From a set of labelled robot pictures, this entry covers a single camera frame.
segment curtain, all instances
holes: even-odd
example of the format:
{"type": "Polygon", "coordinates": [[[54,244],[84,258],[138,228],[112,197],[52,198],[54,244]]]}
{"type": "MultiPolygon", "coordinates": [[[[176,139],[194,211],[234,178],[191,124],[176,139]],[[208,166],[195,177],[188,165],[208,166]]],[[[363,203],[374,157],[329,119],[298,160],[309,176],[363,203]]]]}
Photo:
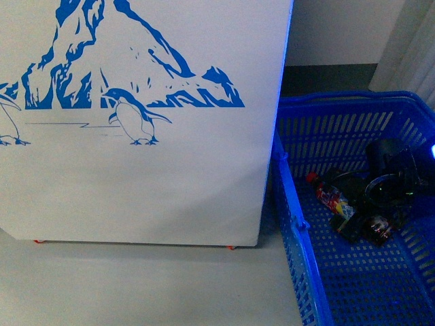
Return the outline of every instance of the curtain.
{"type": "Polygon", "coordinates": [[[406,0],[369,88],[409,90],[435,110],[435,0],[406,0]]]}

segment bottle label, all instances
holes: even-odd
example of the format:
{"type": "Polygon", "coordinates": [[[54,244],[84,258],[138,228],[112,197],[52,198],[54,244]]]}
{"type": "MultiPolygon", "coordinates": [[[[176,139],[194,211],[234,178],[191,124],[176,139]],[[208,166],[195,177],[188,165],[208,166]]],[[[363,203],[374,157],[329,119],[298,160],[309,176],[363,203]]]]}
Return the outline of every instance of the bottle label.
{"type": "Polygon", "coordinates": [[[334,214],[339,214],[346,220],[350,220],[356,213],[356,210],[348,204],[346,197],[335,187],[322,183],[315,194],[317,199],[334,214]]]}

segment black baseboard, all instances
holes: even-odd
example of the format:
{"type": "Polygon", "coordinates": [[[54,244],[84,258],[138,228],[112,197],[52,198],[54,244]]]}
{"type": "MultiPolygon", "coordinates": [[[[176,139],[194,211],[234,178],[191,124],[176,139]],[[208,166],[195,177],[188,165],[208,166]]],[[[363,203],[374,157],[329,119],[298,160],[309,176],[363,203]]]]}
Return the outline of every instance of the black baseboard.
{"type": "Polygon", "coordinates": [[[284,69],[281,97],[314,92],[367,90],[377,64],[288,66],[284,69]]]}

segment blue wall decal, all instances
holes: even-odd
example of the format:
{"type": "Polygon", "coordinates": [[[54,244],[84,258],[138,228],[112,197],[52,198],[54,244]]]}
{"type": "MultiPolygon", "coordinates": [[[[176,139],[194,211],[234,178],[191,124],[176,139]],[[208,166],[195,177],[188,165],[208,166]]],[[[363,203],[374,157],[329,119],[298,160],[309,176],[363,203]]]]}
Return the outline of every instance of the blue wall decal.
{"type": "Polygon", "coordinates": [[[148,111],[126,90],[111,88],[103,96],[116,102],[115,113],[110,115],[109,123],[119,121],[127,136],[133,141],[131,145],[142,145],[140,141],[146,141],[147,145],[155,145],[158,142],[153,120],[172,123],[167,117],[148,111]]]}
{"type": "MultiPolygon", "coordinates": [[[[7,84],[1,84],[0,90],[2,88],[5,88],[6,86],[7,84]]],[[[13,85],[11,88],[6,88],[6,92],[9,92],[8,90],[10,89],[15,89],[15,86],[13,85]]],[[[20,132],[18,131],[18,127],[11,118],[10,114],[7,112],[7,107],[11,107],[13,109],[21,111],[21,108],[13,101],[13,98],[8,96],[7,94],[0,94],[0,119],[6,122],[0,130],[0,145],[11,145],[11,143],[7,142],[5,139],[13,139],[16,145],[25,146],[30,144],[28,141],[23,141],[22,139],[20,139],[20,132]]]]}
{"type": "Polygon", "coordinates": [[[34,125],[78,126],[79,128],[120,128],[120,126],[91,126],[89,122],[29,122],[34,125]]]}
{"type": "MultiPolygon", "coordinates": [[[[119,35],[108,35],[116,43],[119,35]]],[[[118,64],[118,58],[110,58],[111,66],[118,64]]],[[[97,104],[102,109],[111,107],[115,112],[110,116],[110,122],[118,120],[133,145],[140,145],[141,141],[150,145],[157,143],[153,119],[172,123],[147,108],[245,107],[238,90],[223,70],[211,66],[203,74],[194,73],[188,61],[162,33],[132,9],[129,0],[60,0],[51,46],[39,63],[29,65],[21,83],[27,110],[52,109],[54,105],[61,109],[91,109],[93,101],[94,106],[97,104]],[[147,70],[152,72],[141,80],[132,77],[129,82],[131,92],[126,90],[127,85],[120,87],[118,76],[106,74],[111,71],[107,63],[101,62],[100,67],[89,70],[82,68],[88,62],[86,54],[99,46],[101,34],[97,31],[104,31],[109,26],[104,23],[108,19],[106,16],[111,18],[115,14],[118,19],[141,29],[147,37],[147,43],[127,47],[137,62],[134,65],[142,67],[145,61],[147,70]],[[137,124],[127,122],[127,116],[133,121],[139,113],[141,119],[137,124]]],[[[18,83],[4,89],[3,93],[11,100],[16,99],[18,83]]]]}

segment white wall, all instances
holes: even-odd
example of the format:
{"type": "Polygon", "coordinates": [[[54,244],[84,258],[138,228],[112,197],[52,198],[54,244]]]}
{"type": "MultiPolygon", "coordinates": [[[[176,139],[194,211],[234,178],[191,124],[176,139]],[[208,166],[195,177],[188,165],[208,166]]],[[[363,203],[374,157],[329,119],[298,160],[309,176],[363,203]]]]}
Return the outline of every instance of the white wall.
{"type": "Polygon", "coordinates": [[[405,0],[294,0],[285,65],[378,63],[405,0]]]}

